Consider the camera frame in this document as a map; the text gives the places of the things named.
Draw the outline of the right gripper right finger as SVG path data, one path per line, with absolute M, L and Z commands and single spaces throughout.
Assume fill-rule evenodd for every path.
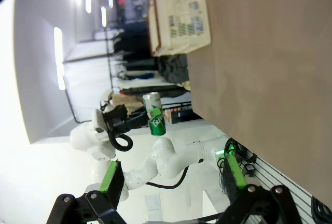
M 258 216 L 261 223 L 302 223 L 290 190 L 248 183 L 233 154 L 225 156 L 222 183 L 230 205 L 217 223 L 245 223 L 250 216 Z

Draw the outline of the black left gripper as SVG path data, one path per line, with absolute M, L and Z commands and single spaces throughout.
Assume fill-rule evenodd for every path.
M 138 108 L 129 114 L 125 105 L 117 105 L 108 112 L 103 112 L 102 116 L 106 127 L 113 134 L 127 133 L 133 129 L 147 128 L 148 122 L 154 117 L 162 115 L 160 108 L 146 110 L 145 107 Z

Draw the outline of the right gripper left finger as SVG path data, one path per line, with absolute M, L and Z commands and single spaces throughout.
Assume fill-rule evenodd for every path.
M 78 198 L 72 194 L 59 195 L 47 223 L 125 223 L 117 212 L 124 185 L 121 162 L 111 161 L 98 190 Z

